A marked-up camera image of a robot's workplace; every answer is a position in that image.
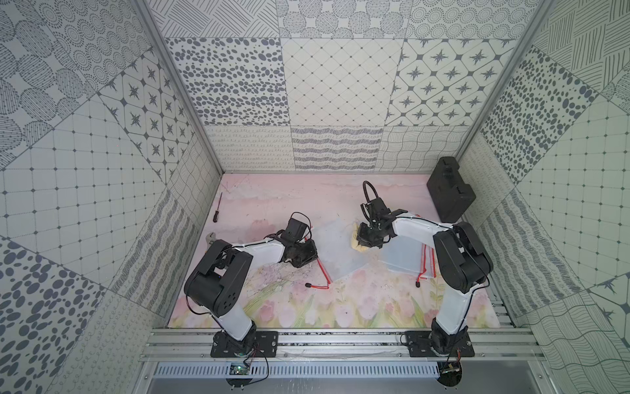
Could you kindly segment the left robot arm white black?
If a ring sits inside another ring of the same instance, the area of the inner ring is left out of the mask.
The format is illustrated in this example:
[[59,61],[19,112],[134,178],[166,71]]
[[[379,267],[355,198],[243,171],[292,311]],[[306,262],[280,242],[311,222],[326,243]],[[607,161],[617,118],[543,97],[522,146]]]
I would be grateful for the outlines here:
[[255,323],[237,302],[249,271],[280,263],[300,269],[317,257],[313,239],[287,241],[273,236],[245,245],[216,240],[187,278],[184,294],[215,318],[238,353],[248,353],[254,347]]

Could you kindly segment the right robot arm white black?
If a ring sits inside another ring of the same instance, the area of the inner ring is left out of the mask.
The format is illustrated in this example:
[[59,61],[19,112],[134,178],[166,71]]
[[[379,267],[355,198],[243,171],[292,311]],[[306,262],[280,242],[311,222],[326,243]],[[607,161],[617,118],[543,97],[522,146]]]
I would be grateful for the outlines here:
[[408,211],[386,207],[379,197],[361,205],[366,223],[359,226],[357,241],[368,248],[384,246],[404,236],[431,247],[436,253],[441,277],[448,288],[441,308],[431,322],[431,350],[449,356],[467,333],[467,316],[473,295],[489,282],[492,261],[469,223],[436,223]]

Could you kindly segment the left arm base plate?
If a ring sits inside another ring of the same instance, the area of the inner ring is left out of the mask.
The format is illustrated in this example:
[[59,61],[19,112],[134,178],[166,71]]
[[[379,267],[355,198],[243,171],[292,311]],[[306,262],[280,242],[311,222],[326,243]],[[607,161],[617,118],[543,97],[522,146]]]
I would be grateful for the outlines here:
[[266,356],[274,358],[277,354],[278,339],[278,331],[259,331],[255,323],[242,340],[236,340],[225,330],[221,330],[213,336],[211,357]]

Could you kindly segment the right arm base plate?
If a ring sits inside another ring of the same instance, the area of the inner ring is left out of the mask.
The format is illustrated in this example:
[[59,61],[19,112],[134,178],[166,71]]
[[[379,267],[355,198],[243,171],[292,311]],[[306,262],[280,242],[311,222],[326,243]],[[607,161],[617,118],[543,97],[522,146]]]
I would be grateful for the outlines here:
[[408,348],[410,357],[475,356],[466,324],[457,333],[447,334],[434,319],[431,331],[406,331],[401,336],[401,342]]

